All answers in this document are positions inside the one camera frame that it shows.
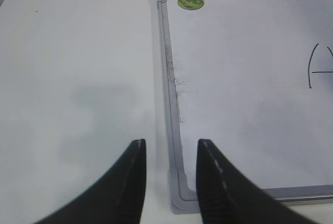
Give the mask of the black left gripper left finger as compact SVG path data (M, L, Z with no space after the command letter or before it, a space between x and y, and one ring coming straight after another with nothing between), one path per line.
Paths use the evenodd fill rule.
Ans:
M140 223L146 194L146 141L132 141L91 187L40 223Z

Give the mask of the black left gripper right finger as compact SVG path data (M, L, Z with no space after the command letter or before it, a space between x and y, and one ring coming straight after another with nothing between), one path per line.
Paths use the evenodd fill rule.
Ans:
M196 193L203 223L312 223L248 180L209 139L198 140Z

